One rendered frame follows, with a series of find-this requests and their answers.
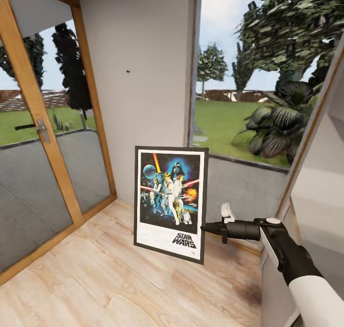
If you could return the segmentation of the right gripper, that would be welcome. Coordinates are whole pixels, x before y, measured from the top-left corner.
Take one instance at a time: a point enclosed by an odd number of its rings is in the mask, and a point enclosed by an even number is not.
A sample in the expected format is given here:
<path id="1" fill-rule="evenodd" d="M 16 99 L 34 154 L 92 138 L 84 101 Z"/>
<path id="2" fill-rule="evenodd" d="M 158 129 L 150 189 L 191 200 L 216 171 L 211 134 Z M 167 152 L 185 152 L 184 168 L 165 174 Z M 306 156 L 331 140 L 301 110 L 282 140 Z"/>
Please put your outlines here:
<path id="1" fill-rule="evenodd" d="M 206 223 L 205 226 L 200 226 L 200 228 L 206 232 L 221 235 L 222 243 L 225 244 L 228 244 L 228 238 L 247 239 L 246 224 L 242 220 L 224 223 L 224 217 L 222 217 L 222 222 Z"/>

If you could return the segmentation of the poster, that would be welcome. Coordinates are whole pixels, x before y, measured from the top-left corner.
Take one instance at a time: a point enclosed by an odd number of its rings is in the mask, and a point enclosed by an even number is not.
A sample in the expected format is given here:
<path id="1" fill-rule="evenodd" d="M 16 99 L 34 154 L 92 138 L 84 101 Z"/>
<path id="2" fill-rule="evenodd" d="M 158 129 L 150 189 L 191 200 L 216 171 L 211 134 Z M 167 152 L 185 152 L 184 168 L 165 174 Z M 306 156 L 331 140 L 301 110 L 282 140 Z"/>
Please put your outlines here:
<path id="1" fill-rule="evenodd" d="M 135 146 L 133 245 L 204 265 L 209 148 Z"/>

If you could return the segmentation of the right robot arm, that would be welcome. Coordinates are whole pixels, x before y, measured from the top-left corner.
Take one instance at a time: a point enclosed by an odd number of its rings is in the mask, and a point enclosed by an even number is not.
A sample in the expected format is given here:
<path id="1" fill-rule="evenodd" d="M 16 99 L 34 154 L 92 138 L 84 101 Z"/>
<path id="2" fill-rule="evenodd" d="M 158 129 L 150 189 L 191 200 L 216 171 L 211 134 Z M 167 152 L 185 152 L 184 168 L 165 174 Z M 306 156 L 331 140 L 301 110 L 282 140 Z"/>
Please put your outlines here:
<path id="1" fill-rule="evenodd" d="M 202 230 L 228 238 L 263 241 L 275 266 L 283 273 L 306 327 L 344 327 L 344 301 L 313 265 L 303 246 L 289 236 L 282 221 L 255 218 L 235 220 L 228 202 L 221 207 L 222 222 L 206 223 Z"/>

